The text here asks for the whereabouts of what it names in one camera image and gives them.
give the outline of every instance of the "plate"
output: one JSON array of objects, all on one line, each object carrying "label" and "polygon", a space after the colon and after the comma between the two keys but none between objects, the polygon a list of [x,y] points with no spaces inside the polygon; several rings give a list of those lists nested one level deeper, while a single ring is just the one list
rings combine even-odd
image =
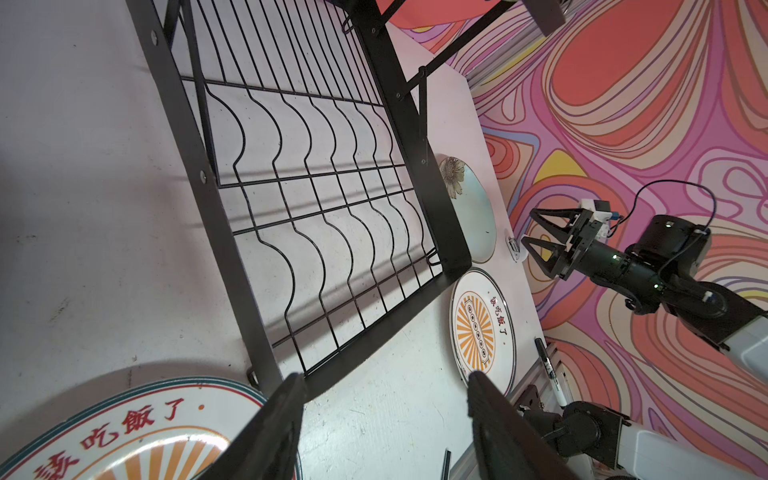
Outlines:
[{"label": "plate", "polygon": [[[163,380],[104,400],[0,465],[0,480],[188,480],[227,448],[265,403],[216,377]],[[294,478],[301,479],[296,457]]]},{"label": "plate", "polygon": [[496,220],[485,189],[475,172],[456,157],[442,161],[440,174],[462,226],[472,261],[487,262],[496,248]]},{"label": "plate", "polygon": [[451,342],[464,382],[479,370],[505,395],[515,383],[517,348],[507,302],[479,268],[458,279],[451,297]]}]

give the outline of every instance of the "black metal dish rack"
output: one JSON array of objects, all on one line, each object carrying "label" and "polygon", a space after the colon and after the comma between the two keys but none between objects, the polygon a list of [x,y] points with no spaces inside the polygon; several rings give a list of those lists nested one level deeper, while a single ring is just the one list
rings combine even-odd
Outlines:
[{"label": "black metal dish rack", "polygon": [[[152,0],[127,4],[258,386],[269,395],[280,385],[273,350],[293,347],[314,398],[472,264],[415,103],[400,94],[406,78],[376,1],[350,9],[349,35],[346,13],[324,0],[168,0],[162,24]],[[352,138],[351,152],[343,138]],[[321,144],[333,151],[318,153]],[[340,197],[319,194],[329,181]],[[352,181],[357,192],[346,194]],[[336,241],[321,240],[329,236]],[[291,248],[311,259],[297,260]],[[271,260],[254,266],[251,258]],[[368,259],[353,280],[355,264]],[[319,289],[302,283],[308,263],[322,268]],[[271,292],[263,279],[286,268],[290,283],[275,280]],[[329,293],[332,276],[341,280]],[[299,315],[294,297],[307,289],[319,290],[316,302]],[[275,310],[271,298],[287,290],[282,314],[270,314],[279,329],[266,328],[265,308]],[[270,301],[258,306],[264,295]],[[359,320],[346,336],[334,326],[342,311]],[[310,358],[303,336],[325,325],[329,353]]]}]

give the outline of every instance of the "colorful wall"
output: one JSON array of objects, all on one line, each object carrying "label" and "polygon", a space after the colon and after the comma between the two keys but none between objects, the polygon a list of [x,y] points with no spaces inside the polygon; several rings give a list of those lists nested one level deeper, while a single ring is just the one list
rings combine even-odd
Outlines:
[{"label": "colorful wall", "polygon": [[[428,18],[406,28],[432,51],[473,21]],[[466,74],[527,22],[515,6],[451,65]],[[587,0],[473,95],[516,235],[545,237],[533,207],[602,198],[627,213],[649,181],[699,182],[718,208],[697,278],[768,309],[767,92],[765,1]],[[609,244],[623,250],[654,214],[704,223],[711,207],[695,187],[654,185]],[[532,261],[526,270],[581,398],[768,478],[768,387],[662,309],[635,316],[581,274],[553,282]]]}]

